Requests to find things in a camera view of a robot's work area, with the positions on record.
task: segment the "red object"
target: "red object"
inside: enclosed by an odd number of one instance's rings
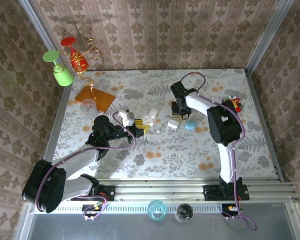
[[[70,60],[73,69],[78,72],[84,72],[88,69],[89,64],[80,52],[76,51],[72,45],[76,42],[74,36],[68,36],[61,40],[61,45],[64,47],[69,47],[71,49]]]
[[[240,104],[240,98],[239,98],[239,97],[230,99],[230,101],[234,104],[235,111],[236,111],[237,113],[239,113],[239,112],[242,111],[242,109],[241,109],[241,107],[240,107],[241,104]]]

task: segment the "blue glass cup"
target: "blue glass cup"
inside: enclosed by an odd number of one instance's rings
[[[167,215],[167,206],[163,201],[154,200],[148,205],[148,215],[155,221],[160,221]]]

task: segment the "gray floor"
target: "gray floor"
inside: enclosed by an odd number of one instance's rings
[[[246,204],[244,214],[258,230],[248,230],[239,219],[196,214],[179,223],[174,214],[154,221],[146,214],[103,214],[94,221],[82,215],[37,214],[29,240],[294,240],[284,204]]]

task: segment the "blue bottle cap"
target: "blue bottle cap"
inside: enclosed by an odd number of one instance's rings
[[[194,129],[197,126],[195,121],[187,121],[185,123],[185,128],[186,129]]]

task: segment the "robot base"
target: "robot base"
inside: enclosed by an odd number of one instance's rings
[[[234,183],[229,182],[226,183],[219,176],[219,185],[204,185],[203,186],[203,194],[205,201],[234,201]],[[240,198],[245,201],[249,200],[249,192],[247,185],[243,185],[242,178],[236,181],[236,193]]]
[[[116,187],[112,185],[99,185],[99,181],[95,179],[92,176],[89,176],[87,174],[82,174],[81,177],[84,177],[91,181],[92,188],[90,192],[88,193],[87,197],[89,196],[99,196],[100,193],[104,193],[108,197],[108,202],[112,202],[115,200],[115,194],[116,194]],[[79,198],[79,197],[73,197],[71,198],[71,201],[99,201],[100,198]]]

